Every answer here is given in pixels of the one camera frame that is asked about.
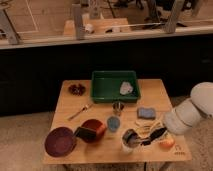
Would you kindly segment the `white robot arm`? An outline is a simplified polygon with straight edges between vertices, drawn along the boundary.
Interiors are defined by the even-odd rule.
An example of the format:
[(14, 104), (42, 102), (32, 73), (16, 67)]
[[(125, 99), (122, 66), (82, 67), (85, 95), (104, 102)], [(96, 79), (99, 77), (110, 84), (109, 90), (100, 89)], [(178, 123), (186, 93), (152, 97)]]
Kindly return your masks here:
[(195, 85), (188, 98), (162, 114), (157, 122), (171, 134), (183, 135), (205, 119), (213, 119), (213, 82)]

